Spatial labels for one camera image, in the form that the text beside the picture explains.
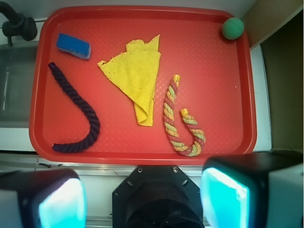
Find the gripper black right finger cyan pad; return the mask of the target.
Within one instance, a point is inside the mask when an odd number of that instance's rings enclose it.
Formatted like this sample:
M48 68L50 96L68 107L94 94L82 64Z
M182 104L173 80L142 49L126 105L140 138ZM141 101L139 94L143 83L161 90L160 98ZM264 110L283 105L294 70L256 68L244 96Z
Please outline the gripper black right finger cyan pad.
M213 228L301 228L303 156L274 152L213 156L200 180L204 217Z

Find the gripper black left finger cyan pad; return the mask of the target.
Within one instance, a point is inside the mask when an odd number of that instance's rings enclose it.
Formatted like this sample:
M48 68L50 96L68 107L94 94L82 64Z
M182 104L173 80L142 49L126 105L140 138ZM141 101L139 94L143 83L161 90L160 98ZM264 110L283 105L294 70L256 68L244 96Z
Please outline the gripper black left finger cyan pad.
M71 169L0 174L2 228L83 228L84 183Z

